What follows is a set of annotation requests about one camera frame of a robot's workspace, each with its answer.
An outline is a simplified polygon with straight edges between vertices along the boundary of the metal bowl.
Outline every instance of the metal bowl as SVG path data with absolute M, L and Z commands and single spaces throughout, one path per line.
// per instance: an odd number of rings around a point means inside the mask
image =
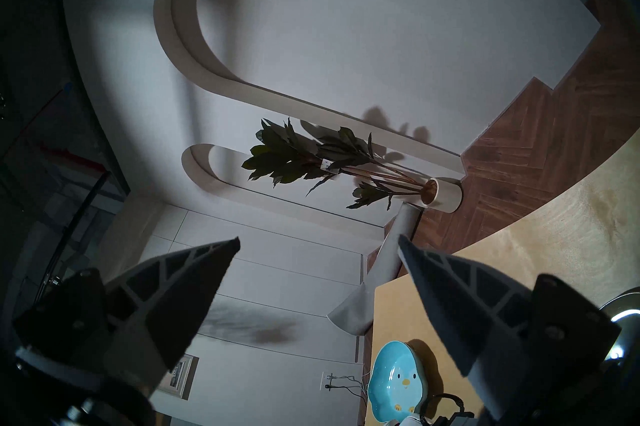
M 640 287 L 629 290 L 607 302 L 600 310 L 622 328 L 606 360 L 620 359 L 622 361 L 631 349 L 633 342 L 640 338 Z

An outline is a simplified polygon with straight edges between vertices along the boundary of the green leaf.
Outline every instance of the green leaf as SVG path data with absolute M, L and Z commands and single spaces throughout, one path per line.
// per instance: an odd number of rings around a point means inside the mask
M 368 156 L 359 154 L 359 155 L 350 157 L 348 159 L 336 161 L 329 166 L 329 169 L 340 169 L 342 167 L 347 167 L 347 166 L 353 166 L 353 167 L 362 166 L 363 164 L 367 164 L 369 162 L 370 162 L 370 159 Z
M 375 155 L 373 154 L 373 146 L 371 145 L 371 133 L 369 133 L 369 140 L 367 141 L 367 150 L 369 151 L 369 157 L 375 159 Z
M 291 118 L 289 118 L 287 120 L 287 123 L 284 125 L 284 129 L 287 132 L 287 137 L 289 138 L 289 143 L 291 143 L 291 145 L 293 145 L 294 147 L 299 148 L 300 146 L 300 142 L 297 139 L 297 134 L 295 131 L 293 131 L 293 126 L 291 125 Z
M 391 190 L 385 191 L 383 189 L 376 188 L 367 182 L 361 182 L 360 186 L 353 190 L 353 196 L 357 197 L 356 201 L 354 204 L 347 206 L 348 209 L 358 209 L 363 205 L 369 205 L 373 202 L 377 202 L 378 200 L 382 200 L 383 198 L 392 197 L 393 192 Z
M 260 168 L 260 169 L 256 169 L 254 172 L 251 173 L 251 176 L 249 176 L 249 179 L 255 181 L 256 179 L 262 177 L 262 176 L 267 176 L 267 174 L 271 173 L 272 170 L 268 169 L 268 168 Z
M 321 159 L 327 159 L 330 161 L 342 161 L 353 157 L 352 153 L 344 152 L 343 150 L 333 150 L 332 148 L 321 146 L 318 148 L 317 154 Z
M 280 167 L 275 174 L 280 178 L 281 183 L 292 183 L 303 177 L 306 174 L 307 169 L 300 162 L 289 162 Z
M 289 159 L 294 159 L 298 153 L 291 147 L 272 127 L 266 127 L 263 131 L 263 143 L 270 148 L 272 152 L 277 152 Z
M 348 145 L 350 145 L 351 147 L 353 147 L 354 149 L 360 149 L 360 146 L 358 145 L 358 139 L 356 138 L 356 136 L 353 134 L 353 131 L 350 130 L 347 127 L 341 127 L 338 130 L 338 135 L 340 136 L 340 139 L 344 142 L 347 143 Z
M 251 149 L 252 156 L 259 156 L 260 154 L 266 154 L 267 152 L 269 152 L 269 147 L 266 145 L 256 145 Z
M 287 159 L 274 152 L 265 152 L 257 156 L 249 157 L 243 162 L 244 169 L 270 168 L 276 169 L 287 162 Z
M 318 166 L 314 166 L 306 173 L 305 179 L 317 179 L 327 174 L 326 171 L 320 169 Z
M 308 192 L 307 195 L 309 193 L 311 193 L 313 190 L 315 190 L 318 186 L 320 186 L 322 183 L 326 183 L 327 181 L 329 181 L 329 179 L 331 179 L 331 177 L 333 176 L 333 174 L 327 174 L 324 178 L 322 178 L 320 181 L 318 181 L 315 185 L 313 185 L 313 188 L 311 188 Z

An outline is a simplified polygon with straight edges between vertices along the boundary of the curved ceiling recess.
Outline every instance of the curved ceiling recess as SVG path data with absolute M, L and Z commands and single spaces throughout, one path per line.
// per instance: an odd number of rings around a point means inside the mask
M 348 126 L 365 140 L 372 133 L 378 145 L 440 166 L 449 177 L 464 177 L 462 161 L 456 154 L 244 82 L 227 69 L 207 45 L 198 22 L 197 0 L 155 0 L 153 4 L 155 30 L 166 55 L 187 79 L 204 90 L 316 125 L 332 129 Z
M 182 153 L 184 172 L 191 181 L 207 193 L 293 219 L 308 221 L 341 233 L 379 241 L 384 240 L 384 229 L 380 226 L 296 204 L 222 181 L 209 165 L 209 153 L 213 147 L 213 145 L 200 143 L 189 147 Z

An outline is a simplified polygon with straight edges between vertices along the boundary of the cable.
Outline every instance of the cable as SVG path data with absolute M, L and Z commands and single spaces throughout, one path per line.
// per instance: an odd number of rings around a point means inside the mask
M 359 396 L 362 401 L 364 402 L 365 405 L 367 405 L 367 401 L 365 400 L 365 398 L 362 395 L 357 395 L 356 393 L 353 393 L 350 388 L 357 388 L 357 386 L 333 386 L 331 384 L 326 384 L 325 385 L 326 388 L 344 388 L 346 389 L 346 391 L 348 391 L 349 393 L 351 393 L 351 395 L 353 396 Z
M 365 396 L 369 395 L 369 384 L 367 383 L 367 386 L 365 387 L 364 384 L 362 383 L 362 381 L 358 381 L 355 376 L 351 375 L 351 376 L 331 376 L 331 379 L 348 379 L 349 381 L 353 381 L 354 383 L 358 383 L 360 385 L 360 389 L 362 390 L 362 393 L 365 394 Z

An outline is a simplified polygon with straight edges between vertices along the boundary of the wooden floor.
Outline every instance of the wooden floor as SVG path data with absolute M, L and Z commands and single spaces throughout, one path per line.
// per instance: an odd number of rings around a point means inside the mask
M 619 0 L 587 4 L 602 28 L 583 56 L 555 90 L 533 78 L 462 154 L 462 204 L 453 214 L 425 210 L 416 245 L 452 254 L 509 226 L 580 181 L 640 127 L 639 37 Z M 375 253 L 369 268 L 374 261 Z

